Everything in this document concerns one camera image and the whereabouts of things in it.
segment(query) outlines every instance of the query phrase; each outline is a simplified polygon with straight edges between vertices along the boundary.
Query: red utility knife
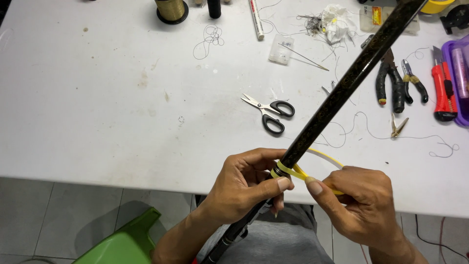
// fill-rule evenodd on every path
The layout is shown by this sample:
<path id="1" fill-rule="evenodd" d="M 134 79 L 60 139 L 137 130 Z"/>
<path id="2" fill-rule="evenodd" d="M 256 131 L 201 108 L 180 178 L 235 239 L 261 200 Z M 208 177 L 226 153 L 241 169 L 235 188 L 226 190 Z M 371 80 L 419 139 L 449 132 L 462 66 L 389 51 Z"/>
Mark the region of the red utility knife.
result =
<path id="1" fill-rule="evenodd" d="M 441 50 L 435 46 L 433 46 L 433 58 L 435 66 L 431 69 L 431 74 L 437 89 L 437 107 L 433 114 L 439 121 L 452 121 L 458 116 L 458 108 L 456 107 L 448 64 L 443 59 Z"/>

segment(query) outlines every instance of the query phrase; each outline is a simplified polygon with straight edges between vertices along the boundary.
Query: forearm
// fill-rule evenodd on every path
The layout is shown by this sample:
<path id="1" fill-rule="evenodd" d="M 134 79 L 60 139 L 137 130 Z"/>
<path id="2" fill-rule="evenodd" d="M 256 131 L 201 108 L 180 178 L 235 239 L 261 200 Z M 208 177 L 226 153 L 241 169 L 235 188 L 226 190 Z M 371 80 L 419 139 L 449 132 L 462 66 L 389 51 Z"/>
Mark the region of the forearm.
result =
<path id="1" fill-rule="evenodd" d="M 153 263 L 190 264 L 219 227 L 204 216 L 203 209 L 195 209 L 158 241 Z"/>
<path id="2" fill-rule="evenodd" d="M 375 248 L 369 248 L 368 251 L 373 264 L 428 264 L 422 253 L 405 237 L 391 250 L 392 253 Z"/>

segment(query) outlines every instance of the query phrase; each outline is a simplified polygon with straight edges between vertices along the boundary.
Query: hand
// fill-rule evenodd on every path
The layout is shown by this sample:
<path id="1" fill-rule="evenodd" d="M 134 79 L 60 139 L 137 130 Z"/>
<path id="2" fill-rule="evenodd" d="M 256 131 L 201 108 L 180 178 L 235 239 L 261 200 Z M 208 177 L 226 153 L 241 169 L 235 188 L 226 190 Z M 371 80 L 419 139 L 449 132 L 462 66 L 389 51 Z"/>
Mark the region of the hand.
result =
<path id="1" fill-rule="evenodd" d="M 311 177 L 305 182 L 340 234 L 390 256 L 400 253 L 407 240 L 396 222 L 391 180 L 383 172 L 345 166 L 323 182 Z M 345 194 L 336 197 L 331 189 Z"/>
<path id="2" fill-rule="evenodd" d="M 211 220 L 219 225 L 232 224 L 245 216 L 257 203 L 273 198 L 273 211 L 283 209 L 283 191 L 295 186 L 289 178 L 268 179 L 269 172 L 285 149 L 256 148 L 229 156 L 207 198 L 200 204 Z"/>

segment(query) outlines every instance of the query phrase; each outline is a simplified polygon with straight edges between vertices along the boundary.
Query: purple container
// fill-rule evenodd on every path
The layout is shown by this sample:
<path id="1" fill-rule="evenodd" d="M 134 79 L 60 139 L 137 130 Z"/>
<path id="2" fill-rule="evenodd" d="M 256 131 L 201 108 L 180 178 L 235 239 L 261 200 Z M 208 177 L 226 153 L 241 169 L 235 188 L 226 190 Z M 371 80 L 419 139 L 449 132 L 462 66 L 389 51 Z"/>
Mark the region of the purple container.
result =
<path id="1" fill-rule="evenodd" d="M 441 47 L 443 52 L 443 58 L 448 63 L 449 73 L 451 75 L 451 81 L 453 83 L 453 91 L 456 96 L 456 106 L 458 108 L 458 116 L 454 122 L 458 125 L 469 126 L 469 99 L 462 99 L 460 97 L 460 92 L 458 91 L 458 79 L 456 78 L 456 71 L 453 68 L 453 59 L 451 52 L 455 48 L 461 48 L 463 52 L 463 57 L 465 59 L 465 71 L 468 72 L 468 63 L 469 63 L 469 54 L 465 53 L 465 50 L 469 49 L 469 35 L 458 40 L 458 41 L 448 41 Z"/>

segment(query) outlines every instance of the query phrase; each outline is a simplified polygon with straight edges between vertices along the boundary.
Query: white cloth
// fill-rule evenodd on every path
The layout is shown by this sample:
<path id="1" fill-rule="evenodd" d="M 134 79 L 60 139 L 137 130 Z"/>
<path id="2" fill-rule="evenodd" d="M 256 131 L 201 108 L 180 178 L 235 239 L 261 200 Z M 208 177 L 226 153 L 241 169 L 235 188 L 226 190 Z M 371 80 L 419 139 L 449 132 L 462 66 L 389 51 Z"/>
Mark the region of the white cloth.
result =
<path id="1" fill-rule="evenodd" d="M 352 37 L 356 30 L 355 23 L 350 19 L 352 13 L 340 5 L 330 4 L 321 13 L 321 24 L 325 28 L 327 40 L 334 44 L 341 41 L 346 34 Z"/>

